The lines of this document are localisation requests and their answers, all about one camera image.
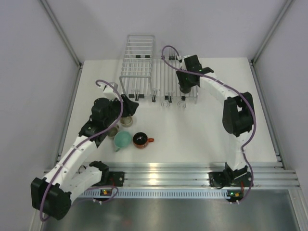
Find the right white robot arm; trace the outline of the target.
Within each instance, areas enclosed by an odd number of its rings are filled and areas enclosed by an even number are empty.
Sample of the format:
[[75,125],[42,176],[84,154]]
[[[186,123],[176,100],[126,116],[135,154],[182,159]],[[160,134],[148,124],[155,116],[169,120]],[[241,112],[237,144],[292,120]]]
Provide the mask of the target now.
[[189,93],[194,86],[206,90],[223,106],[222,125],[229,136],[228,156],[223,171],[209,173],[210,185],[223,187],[251,187],[253,175],[243,154],[254,130],[255,114],[251,93],[239,93],[219,80],[209,67],[202,67],[197,55],[179,57],[176,71],[180,91]]

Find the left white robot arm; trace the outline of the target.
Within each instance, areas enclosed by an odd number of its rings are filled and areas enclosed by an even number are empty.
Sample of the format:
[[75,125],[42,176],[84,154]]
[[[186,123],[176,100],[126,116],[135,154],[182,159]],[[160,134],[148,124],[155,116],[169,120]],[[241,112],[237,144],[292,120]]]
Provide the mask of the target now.
[[49,217],[63,219],[72,203],[93,185],[114,187],[110,182],[109,166],[102,161],[91,162],[79,175],[76,172],[102,144],[108,131],[121,118],[133,116],[138,107],[137,102],[124,94],[120,99],[94,101],[89,120],[68,152],[43,178],[34,178],[31,182],[32,206],[39,211],[41,221]]

